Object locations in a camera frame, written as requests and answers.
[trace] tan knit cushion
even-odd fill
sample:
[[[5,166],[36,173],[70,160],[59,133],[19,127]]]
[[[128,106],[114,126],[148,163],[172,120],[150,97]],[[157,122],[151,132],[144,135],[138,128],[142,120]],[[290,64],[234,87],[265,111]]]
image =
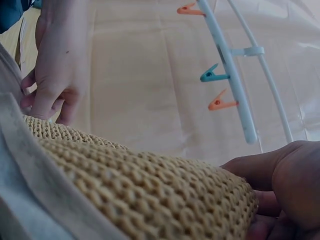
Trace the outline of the tan knit cushion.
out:
[[[74,185],[131,239],[245,239],[257,200],[242,178],[198,160],[136,153],[59,124],[24,120]]]

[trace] beige fabric backdrop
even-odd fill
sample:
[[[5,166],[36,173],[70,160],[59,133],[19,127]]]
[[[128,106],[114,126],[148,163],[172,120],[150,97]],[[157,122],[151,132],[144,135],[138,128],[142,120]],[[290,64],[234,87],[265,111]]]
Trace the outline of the beige fabric backdrop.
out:
[[[209,1],[229,44],[249,47],[226,0]],[[320,23],[316,0],[236,0],[276,80],[295,140],[320,140]],[[235,108],[210,112],[227,81],[201,83],[221,63],[201,16],[179,15],[186,0],[94,0],[88,46],[91,80],[73,127],[130,148],[222,164],[286,144],[267,81],[255,57],[237,57],[259,142],[248,145]],[[39,12],[24,19],[23,59],[36,59]],[[230,91],[225,96],[232,100]]]

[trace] gray cloth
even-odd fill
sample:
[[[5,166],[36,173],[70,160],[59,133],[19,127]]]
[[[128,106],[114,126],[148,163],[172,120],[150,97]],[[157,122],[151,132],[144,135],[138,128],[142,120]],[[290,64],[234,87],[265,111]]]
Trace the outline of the gray cloth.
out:
[[[11,94],[0,94],[0,113],[0,129],[12,159],[35,198],[60,225],[78,240],[128,239],[78,191],[42,150],[23,121],[19,106]],[[18,193],[16,191],[15,198],[20,196]],[[45,228],[44,224],[42,221],[34,230],[40,231]]]
[[[0,129],[0,233],[4,240],[72,240],[29,190]]]

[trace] finger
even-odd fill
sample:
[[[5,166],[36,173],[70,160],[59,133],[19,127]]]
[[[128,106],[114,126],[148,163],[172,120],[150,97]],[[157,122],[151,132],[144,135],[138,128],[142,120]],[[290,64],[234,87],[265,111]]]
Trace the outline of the finger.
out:
[[[296,224],[282,211],[272,229],[268,240],[292,240],[296,235]]]
[[[247,232],[246,240],[266,240],[275,223],[274,217],[256,215]]]
[[[48,119],[53,117],[61,109],[62,105],[64,104],[64,101],[65,101],[64,99],[59,98],[59,97],[57,100],[55,100],[55,102],[52,105],[51,110],[49,111]]]
[[[235,158],[221,167],[245,178],[253,189],[272,191],[272,176],[277,164],[300,146],[300,142],[293,142],[275,151]]]
[[[47,120],[59,95],[60,92],[53,89],[38,87],[30,115],[38,119]]]
[[[79,100],[80,98],[76,94],[69,93],[66,95],[60,115],[56,120],[57,124],[69,125],[73,121],[78,109]]]
[[[26,89],[32,87],[36,83],[35,69],[33,69],[24,79],[21,81],[21,88]]]
[[[273,191],[255,191],[255,194],[259,202],[258,214],[269,217],[279,216],[281,207]]]
[[[21,98],[20,107],[27,108],[34,104],[36,98],[37,90],[34,90],[32,93]]]

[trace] plastic clip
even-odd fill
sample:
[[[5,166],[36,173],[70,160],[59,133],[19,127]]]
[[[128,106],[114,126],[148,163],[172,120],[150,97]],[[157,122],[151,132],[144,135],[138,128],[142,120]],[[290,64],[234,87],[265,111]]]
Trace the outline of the plastic clip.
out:
[[[208,106],[208,109],[210,111],[235,107],[239,104],[237,101],[224,102],[223,100],[221,100],[221,97],[226,93],[226,91],[227,89],[223,90],[215,99],[213,99],[213,101]]]
[[[265,49],[262,46],[252,46],[242,49],[232,49],[231,54],[233,56],[252,57],[265,54]]]
[[[200,15],[200,16],[206,16],[205,14],[203,14],[202,11],[200,10],[193,10],[191,9],[191,7],[193,7],[196,3],[190,3],[187,5],[184,5],[180,8],[178,8],[177,13],[178,14],[186,14],[186,15]]]
[[[217,67],[218,67],[218,63],[213,65],[208,71],[202,74],[200,77],[200,81],[203,83],[206,83],[206,82],[218,81],[218,80],[224,80],[224,79],[230,78],[230,76],[228,76],[227,74],[215,75],[214,70]]]

